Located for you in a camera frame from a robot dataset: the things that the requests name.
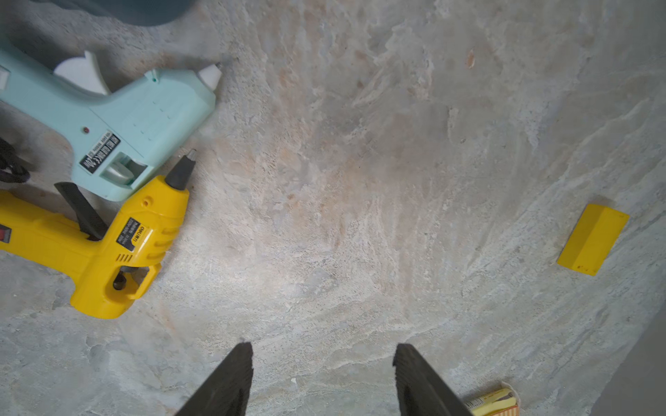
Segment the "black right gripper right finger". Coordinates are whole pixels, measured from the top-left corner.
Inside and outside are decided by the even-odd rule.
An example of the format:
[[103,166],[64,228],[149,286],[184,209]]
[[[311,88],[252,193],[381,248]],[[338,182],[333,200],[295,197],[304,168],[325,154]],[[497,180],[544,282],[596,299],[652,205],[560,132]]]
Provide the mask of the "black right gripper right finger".
[[413,345],[397,345],[393,367],[401,415],[472,416]]

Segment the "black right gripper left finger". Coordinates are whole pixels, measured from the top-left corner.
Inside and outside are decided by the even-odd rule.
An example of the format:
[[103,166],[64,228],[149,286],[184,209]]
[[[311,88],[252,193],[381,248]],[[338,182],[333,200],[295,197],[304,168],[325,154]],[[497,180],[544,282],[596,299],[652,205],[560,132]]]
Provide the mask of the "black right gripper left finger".
[[253,346],[237,344],[175,414],[243,416],[253,381]]

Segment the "yellow glue gun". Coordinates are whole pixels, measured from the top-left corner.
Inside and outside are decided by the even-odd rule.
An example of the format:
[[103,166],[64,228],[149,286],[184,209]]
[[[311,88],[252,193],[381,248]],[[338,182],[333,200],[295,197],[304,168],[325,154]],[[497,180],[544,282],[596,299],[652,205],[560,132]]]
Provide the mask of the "yellow glue gun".
[[75,221],[2,191],[1,249],[70,277],[76,310],[116,319],[145,295],[178,237],[195,165],[191,150],[167,175],[132,195],[111,224],[73,183],[55,187],[75,211]]

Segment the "mint green glue gun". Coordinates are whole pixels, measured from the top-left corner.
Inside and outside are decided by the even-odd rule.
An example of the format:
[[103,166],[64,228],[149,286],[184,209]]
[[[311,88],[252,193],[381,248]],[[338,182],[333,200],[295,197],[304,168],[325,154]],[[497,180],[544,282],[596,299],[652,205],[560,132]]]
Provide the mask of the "mint green glue gun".
[[151,180],[213,112],[220,64],[198,72],[152,69],[112,92],[92,52],[55,70],[1,45],[1,100],[62,135],[72,148],[71,180],[109,201]]

